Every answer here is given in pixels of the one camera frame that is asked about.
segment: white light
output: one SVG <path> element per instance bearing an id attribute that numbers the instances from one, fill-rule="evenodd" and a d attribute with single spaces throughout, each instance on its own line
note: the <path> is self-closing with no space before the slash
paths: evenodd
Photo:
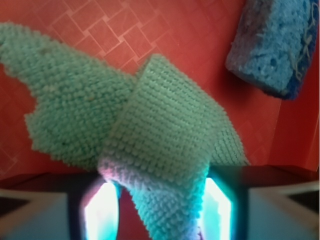
<path id="1" fill-rule="evenodd" d="M 86 239 L 115 240 L 118 232 L 119 205 L 117 189 L 104 183 L 84 208 Z"/>
<path id="2" fill-rule="evenodd" d="M 198 221 L 203 239 L 231 239 L 231 214 L 232 202 L 211 178 L 207 178 Z"/>

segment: sponge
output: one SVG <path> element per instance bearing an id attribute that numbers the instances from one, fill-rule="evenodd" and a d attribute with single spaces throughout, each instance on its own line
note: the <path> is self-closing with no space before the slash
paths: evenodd
<path id="1" fill-rule="evenodd" d="M 152 239 L 197 239 L 209 165 L 246 165 L 241 141 L 223 108 L 163 56 L 137 78 L 99 171 L 130 190 Z"/>
<path id="2" fill-rule="evenodd" d="M 0 24 L 0 63 L 36 97 L 25 116 L 32 149 L 94 170 L 134 77 L 28 27 Z"/>
<path id="3" fill-rule="evenodd" d="M 247 0 L 225 66 L 281 99 L 295 99 L 315 50 L 316 0 Z"/>

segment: blue sponge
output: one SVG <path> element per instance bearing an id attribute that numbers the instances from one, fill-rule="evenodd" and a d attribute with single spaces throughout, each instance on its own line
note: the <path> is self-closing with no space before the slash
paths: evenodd
<path id="1" fill-rule="evenodd" d="M 295 99 L 312 61 L 319 23 L 315 0 L 248 0 L 225 66 L 281 99 Z"/>

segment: red surface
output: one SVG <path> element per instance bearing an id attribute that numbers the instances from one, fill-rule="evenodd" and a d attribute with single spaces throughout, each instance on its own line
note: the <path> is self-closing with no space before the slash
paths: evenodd
<path id="1" fill-rule="evenodd" d="M 319 46 L 296 101 L 267 96 L 224 67 L 244 0 L 1 0 L 0 22 L 39 30 L 134 74 L 161 53 L 227 111 L 253 165 L 319 165 Z M 0 65 L 0 179 L 80 171 L 31 150 L 24 114 L 35 100 Z M 119 239 L 146 239 L 130 196 L 121 198 Z M 126 219 L 124 211 L 130 212 Z"/>

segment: green cloth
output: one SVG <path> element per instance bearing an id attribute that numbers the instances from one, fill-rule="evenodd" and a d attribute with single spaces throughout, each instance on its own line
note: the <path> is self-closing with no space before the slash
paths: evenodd
<path id="1" fill-rule="evenodd" d="M 25 116 L 32 149 L 93 170 L 134 77 L 37 31 L 0 24 L 0 62 L 36 97 Z"/>
<path id="2" fill-rule="evenodd" d="M 163 56 L 131 76 L 0 23 L 0 62 L 36 97 L 32 149 L 127 187 L 153 239 L 198 238 L 209 165 L 248 164 L 223 108 Z"/>

